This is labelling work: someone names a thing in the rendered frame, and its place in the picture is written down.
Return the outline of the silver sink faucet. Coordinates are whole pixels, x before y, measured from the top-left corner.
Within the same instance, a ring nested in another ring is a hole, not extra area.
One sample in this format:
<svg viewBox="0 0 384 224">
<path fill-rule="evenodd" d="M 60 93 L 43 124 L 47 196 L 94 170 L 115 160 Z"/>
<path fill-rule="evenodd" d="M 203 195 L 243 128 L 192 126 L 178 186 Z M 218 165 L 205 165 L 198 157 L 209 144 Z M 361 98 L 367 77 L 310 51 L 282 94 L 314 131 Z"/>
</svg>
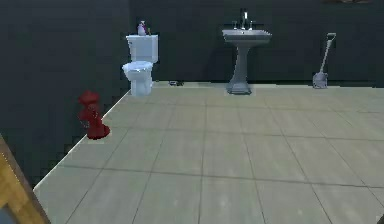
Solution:
<svg viewBox="0 0 384 224">
<path fill-rule="evenodd" d="M 254 21 L 248 18 L 248 12 L 242 11 L 240 13 L 240 21 L 233 21 L 233 29 L 237 30 L 252 30 Z"/>
</svg>

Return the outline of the grey toilet brush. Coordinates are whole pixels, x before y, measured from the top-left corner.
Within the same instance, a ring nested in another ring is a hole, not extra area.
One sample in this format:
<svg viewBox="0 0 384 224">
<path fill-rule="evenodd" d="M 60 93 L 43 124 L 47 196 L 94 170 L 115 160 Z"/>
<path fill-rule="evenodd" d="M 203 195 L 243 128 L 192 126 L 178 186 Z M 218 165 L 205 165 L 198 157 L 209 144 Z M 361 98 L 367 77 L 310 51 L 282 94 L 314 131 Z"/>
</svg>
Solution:
<svg viewBox="0 0 384 224">
<path fill-rule="evenodd" d="M 326 48 L 324 52 L 324 56 L 320 65 L 320 69 L 317 73 L 313 75 L 312 78 L 312 87 L 314 89 L 327 89 L 328 88 L 328 74 L 324 71 L 325 63 L 327 60 L 327 56 L 329 53 L 329 49 L 332 45 L 333 40 L 336 38 L 336 33 L 328 33 L 327 34 L 327 41 L 326 41 Z"/>
</svg>

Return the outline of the wooden framed door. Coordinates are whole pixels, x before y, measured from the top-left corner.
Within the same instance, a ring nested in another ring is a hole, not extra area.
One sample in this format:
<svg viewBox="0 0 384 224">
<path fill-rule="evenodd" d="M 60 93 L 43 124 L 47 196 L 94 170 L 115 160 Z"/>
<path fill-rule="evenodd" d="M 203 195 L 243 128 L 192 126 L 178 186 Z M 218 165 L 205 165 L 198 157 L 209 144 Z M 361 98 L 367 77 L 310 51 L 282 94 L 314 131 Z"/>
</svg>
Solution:
<svg viewBox="0 0 384 224">
<path fill-rule="evenodd" d="M 52 224 L 0 134 L 0 212 L 12 224 Z"/>
</svg>

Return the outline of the white toilet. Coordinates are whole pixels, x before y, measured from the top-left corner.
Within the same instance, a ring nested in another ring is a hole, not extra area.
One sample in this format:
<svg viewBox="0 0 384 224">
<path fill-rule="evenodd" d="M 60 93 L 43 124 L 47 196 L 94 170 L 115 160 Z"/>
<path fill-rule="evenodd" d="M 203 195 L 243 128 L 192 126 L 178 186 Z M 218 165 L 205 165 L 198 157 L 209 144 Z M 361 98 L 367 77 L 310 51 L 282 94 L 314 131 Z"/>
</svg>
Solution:
<svg viewBox="0 0 384 224">
<path fill-rule="evenodd" d="M 128 35 L 131 61 L 122 66 L 125 76 L 131 84 L 132 96 L 147 96 L 151 94 L 153 79 L 152 69 L 158 62 L 157 35 Z"/>
</svg>

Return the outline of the grey pedestal sink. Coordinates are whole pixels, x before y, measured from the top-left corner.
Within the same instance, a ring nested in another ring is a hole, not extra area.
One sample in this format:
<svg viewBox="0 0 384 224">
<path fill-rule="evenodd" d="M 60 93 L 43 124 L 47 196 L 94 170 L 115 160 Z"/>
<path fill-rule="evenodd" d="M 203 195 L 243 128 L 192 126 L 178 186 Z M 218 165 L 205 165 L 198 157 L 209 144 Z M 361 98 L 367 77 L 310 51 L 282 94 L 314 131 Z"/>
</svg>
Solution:
<svg viewBox="0 0 384 224">
<path fill-rule="evenodd" d="M 251 48 L 268 44 L 272 34 L 265 30 L 224 29 L 223 38 L 237 49 L 234 74 L 227 84 L 227 92 L 233 95 L 250 95 L 247 83 L 247 55 Z"/>
</svg>

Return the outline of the red fire hydrant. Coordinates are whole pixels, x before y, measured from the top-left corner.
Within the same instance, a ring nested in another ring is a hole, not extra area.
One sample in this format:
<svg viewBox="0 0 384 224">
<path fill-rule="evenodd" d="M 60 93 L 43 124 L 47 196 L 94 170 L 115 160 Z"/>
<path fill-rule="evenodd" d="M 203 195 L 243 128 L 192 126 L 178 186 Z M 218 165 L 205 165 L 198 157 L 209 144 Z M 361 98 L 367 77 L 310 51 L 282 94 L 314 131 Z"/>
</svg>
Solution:
<svg viewBox="0 0 384 224">
<path fill-rule="evenodd" d="M 80 95 L 78 102 L 84 106 L 79 112 L 79 120 L 86 122 L 87 137 L 92 140 L 98 140 L 108 136 L 110 128 L 102 122 L 98 105 L 99 95 L 86 90 Z"/>
</svg>

